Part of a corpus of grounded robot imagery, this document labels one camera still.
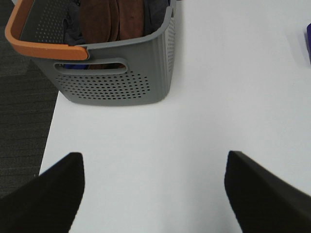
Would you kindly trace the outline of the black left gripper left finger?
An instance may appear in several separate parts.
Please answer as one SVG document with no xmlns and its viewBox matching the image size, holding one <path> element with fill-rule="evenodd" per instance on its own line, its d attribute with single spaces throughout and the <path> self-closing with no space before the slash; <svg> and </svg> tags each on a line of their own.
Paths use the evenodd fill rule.
<svg viewBox="0 0 311 233">
<path fill-rule="evenodd" d="M 81 153 L 71 152 L 0 200 L 2 233 L 67 233 L 85 190 Z"/>
</svg>

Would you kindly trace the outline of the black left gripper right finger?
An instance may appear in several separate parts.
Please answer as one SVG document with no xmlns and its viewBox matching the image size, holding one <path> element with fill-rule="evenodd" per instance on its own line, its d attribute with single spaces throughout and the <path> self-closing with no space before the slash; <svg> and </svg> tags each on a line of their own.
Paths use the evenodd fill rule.
<svg viewBox="0 0 311 233">
<path fill-rule="evenodd" d="M 242 152 L 229 152 L 224 185 L 242 232 L 311 231 L 311 197 Z"/>
</svg>

